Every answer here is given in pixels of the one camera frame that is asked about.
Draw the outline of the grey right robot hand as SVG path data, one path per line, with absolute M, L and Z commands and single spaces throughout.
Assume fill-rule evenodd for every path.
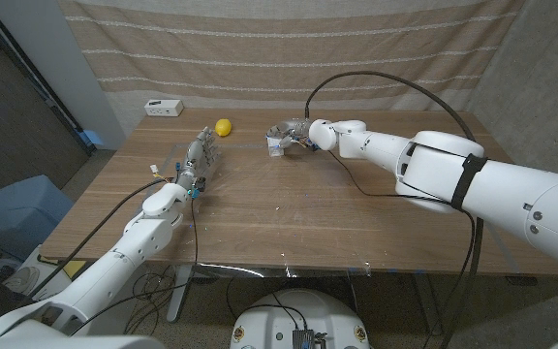
M 288 148 L 293 144 L 299 144 L 305 148 L 314 148 L 310 140 L 309 131 L 312 125 L 310 119 L 293 118 L 284 120 L 273 125 L 266 132 L 266 136 L 278 142 L 281 149 Z

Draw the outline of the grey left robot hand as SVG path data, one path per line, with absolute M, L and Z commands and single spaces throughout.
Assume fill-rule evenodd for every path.
M 205 127 L 189 144 L 176 184 L 186 190 L 205 190 L 209 169 L 217 158 L 212 130 Z

